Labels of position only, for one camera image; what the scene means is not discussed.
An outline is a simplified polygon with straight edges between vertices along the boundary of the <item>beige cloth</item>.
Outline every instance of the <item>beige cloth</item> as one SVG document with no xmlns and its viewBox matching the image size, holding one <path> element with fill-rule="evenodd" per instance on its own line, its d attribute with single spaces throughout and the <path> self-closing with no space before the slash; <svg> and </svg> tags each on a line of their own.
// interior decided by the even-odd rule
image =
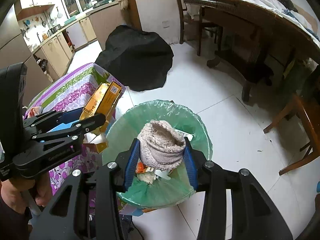
<svg viewBox="0 0 320 240">
<path fill-rule="evenodd" d="M 181 163 L 186 141 L 167 121 L 151 120 L 137 138 L 140 160 L 146 166 L 170 171 Z"/>
</svg>

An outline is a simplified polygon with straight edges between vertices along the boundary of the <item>person's arm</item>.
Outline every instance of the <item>person's arm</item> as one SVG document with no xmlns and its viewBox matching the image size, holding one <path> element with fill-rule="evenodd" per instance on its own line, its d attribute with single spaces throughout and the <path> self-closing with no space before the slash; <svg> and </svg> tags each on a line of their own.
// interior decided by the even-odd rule
<svg viewBox="0 0 320 240">
<path fill-rule="evenodd" d="M 27 240 L 30 210 L 21 197 L 21 192 L 34 186 L 34 180 L 12 178 L 2 182 L 0 194 L 0 238 L 7 240 Z M 50 178 L 46 173 L 36 184 L 36 203 L 45 206 L 52 197 Z"/>
</svg>

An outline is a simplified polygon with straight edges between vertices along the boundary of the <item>silver screw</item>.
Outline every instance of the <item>silver screw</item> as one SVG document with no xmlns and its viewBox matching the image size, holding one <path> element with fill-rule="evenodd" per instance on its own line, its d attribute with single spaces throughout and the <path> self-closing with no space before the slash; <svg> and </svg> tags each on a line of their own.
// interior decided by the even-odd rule
<svg viewBox="0 0 320 240">
<path fill-rule="evenodd" d="M 207 168 L 212 168 L 214 166 L 214 162 L 212 161 L 206 161 L 204 163 L 204 166 L 206 166 Z"/>
<path fill-rule="evenodd" d="M 117 166 L 117 163 L 115 163 L 115 162 L 109 162 L 109 163 L 107 164 L 107 166 L 108 166 L 109 169 L 114 169 L 114 168 Z"/>
<path fill-rule="evenodd" d="M 80 174 L 81 174 L 81 170 L 74 170 L 72 172 L 72 175 L 75 176 L 75 177 L 79 176 Z"/>
<path fill-rule="evenodd" d="M 240 170 L 240 173 L 243 175 L 243 176 L 248 176 L 250 174 L 250 171 L 248 171 L 247 169 L 241 169 Z"/>
</svg>

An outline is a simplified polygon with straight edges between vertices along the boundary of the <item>green trash can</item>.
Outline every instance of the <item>green trash can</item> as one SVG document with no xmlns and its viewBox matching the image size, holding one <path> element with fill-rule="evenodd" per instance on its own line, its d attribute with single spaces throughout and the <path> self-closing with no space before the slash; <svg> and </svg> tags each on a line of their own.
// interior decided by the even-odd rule
<svg viewBox="0 0 320 240">
<path fill-rule="evenodd" d="M 151 120 L 165 120 L 173 128 L 193 134 L 192 148 L 202 151 L 206 159 L 211 160 L 212 143 L 200 117 L 185 106 L 154 100 L 129 109 L 113 124 L 107 134 L 109 146 L 102 152 L 103 165 L 114 161 L 118 153 L 127 151 L 143 126 Z M 158 209 L 179 204 L 195 193 L 183 162 L 170 177 L 170 180 L 156 179 L 150 185 L 135 177 L 128 191 L 118 193 L 118 196 L 137 208 Z"/>
</svg>

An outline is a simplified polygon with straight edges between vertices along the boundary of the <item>electrical outlet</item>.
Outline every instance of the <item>electrical outlet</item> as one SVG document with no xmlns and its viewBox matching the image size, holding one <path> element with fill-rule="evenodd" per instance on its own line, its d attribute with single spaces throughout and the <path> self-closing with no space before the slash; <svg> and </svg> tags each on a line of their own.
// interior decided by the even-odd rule
<svg viewBox="0 0 320 240">
<path fill-rule="evenodd" d="M 169 21 L 163 21 L 162 22 L 162 27 L 165 29 L 165 28 L 168 28 L 170 25 L 169 25 Z"/>
</svg>

